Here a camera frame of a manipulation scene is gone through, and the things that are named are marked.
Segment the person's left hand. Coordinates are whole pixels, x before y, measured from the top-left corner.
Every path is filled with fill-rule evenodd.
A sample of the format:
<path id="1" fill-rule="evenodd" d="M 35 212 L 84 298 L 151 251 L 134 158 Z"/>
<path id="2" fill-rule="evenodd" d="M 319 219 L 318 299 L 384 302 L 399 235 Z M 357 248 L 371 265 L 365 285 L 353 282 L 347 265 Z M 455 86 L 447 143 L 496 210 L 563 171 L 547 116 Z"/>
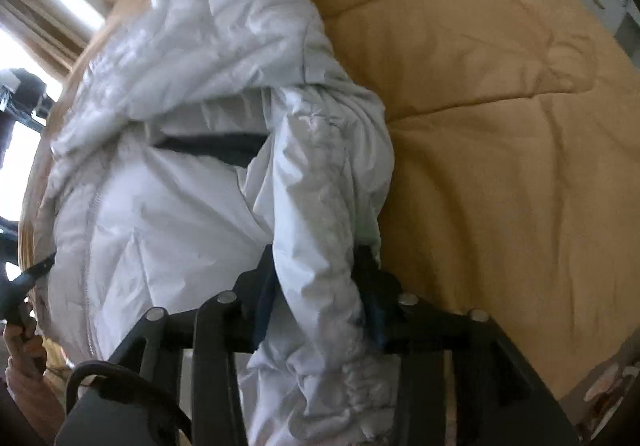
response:
<path id="1" fill-rule="evenodd" d="M 14 403 L 37 435 L 53 445 L 65 420 L 65 410 L 44 379 L 47 351 L 43 337 L 36 333 L 35 318 L 27 316 L 26 326 L 6 325 L 3 338 L 9 351 L 6 384 Z"/>

